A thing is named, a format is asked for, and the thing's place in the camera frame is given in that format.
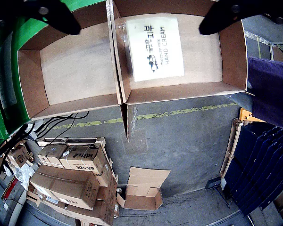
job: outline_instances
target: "box label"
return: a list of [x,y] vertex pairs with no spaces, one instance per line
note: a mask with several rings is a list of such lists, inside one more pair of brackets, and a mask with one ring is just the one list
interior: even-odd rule
[[48,192],[47,192],[44,188],[42,188],[42,187],[40,187],[40,186],[38,186],[38,185],[36,185],[36,184],[34,184],[33,186],[35,186],[35,188],[37,188],[38,191],[41,192],[42,194],[51,197],[51,195],[48,194]]
[[3,205],[3,207],[6,211],[8,211],[8,205],[6,203]]
[[126,22],[134,81],[184,76],[176,17]]
[[46,200],[47,200],[47,201],[50,201],[50,202],[52,202],[52,203],[54,203],[54,204],[56,204],[56,205],[58,204],[58,200],[53,199],[53,198],[51,198],[51,197],[48,197],[48,196],[47,196],[47,197],[46,197]]

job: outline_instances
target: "box flap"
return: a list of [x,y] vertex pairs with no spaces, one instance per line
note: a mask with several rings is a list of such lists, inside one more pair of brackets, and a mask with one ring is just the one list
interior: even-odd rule
[[155,197],[144,197],[127,195],[124,204],[125,209],[133,210],[157,210],[155,204]]
[[130,168],[128,185],[143,187],[160,187],[169,175],[170,170]]
[[119,193],[117,193],[117,202],[118,204],[124,208],[125,206],[125,200],[121,197],[121,195]]
[[158,193],[158,189],[156,187],[151,187],[148,191],[147,197],[155,197]]
[[171,171],[164,169],[145,169],[138,167],[130,167],[129,175],[148,176],[166,179]]
[[149,189],[142,186],[127,186],[126,195],[147,196]]
[[162,195],[160,189],[158,190],[159,192],[155,196],[155,207],[158,209],[161,204],[162,204]]
[[143,187],[160,187],[166,178],[145,177],[131,175],[128,180],[128,185],[143,186]]

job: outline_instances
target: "open cardboard box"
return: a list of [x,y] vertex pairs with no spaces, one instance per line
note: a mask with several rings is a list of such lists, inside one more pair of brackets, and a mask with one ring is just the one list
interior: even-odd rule
[[160,187],[170,170],[130,168],[125,200],[117,194],[118,204],[125,209],[157,210],[162,201]]
[[[120,89],[127,105],[246,90],[247,52],[242,21],[213,35],[199,33],[199,24],[214,1],[110,0],[110,4]],[[125,22],[152,16],[177,17],[184,76],[135,82],[127,61]]]
[[33,120],[121,104],[106,1],[73,15],[79,35],[46,26],[18,51],[22,94]]

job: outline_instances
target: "cardboard tray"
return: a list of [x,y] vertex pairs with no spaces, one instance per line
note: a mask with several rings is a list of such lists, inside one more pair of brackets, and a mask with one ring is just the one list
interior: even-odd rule
[[31,119],[121,103],[106,2],[85,4],[73,12],[82,27],[80,35],[45,26],[17,53],[22,94]]

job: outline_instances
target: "stacked cardboard boxes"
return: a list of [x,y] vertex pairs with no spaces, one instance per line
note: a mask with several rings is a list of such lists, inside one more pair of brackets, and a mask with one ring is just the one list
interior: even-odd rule
[[44,195],[42,203],[86,223],[112,225],[117,180],[102,144],[53,144],[38,156],[43,165],[30,182]]
[[100,144],[49,145],[38,154],[43,165],[92,172],[100,186],[108,186],[112,168]]
[[117,201],[112,174],[108,186],[99,187],[91,172],[40,166],[31,183],[45,195],[42,203],[55,211],[84,222],[112,225]]

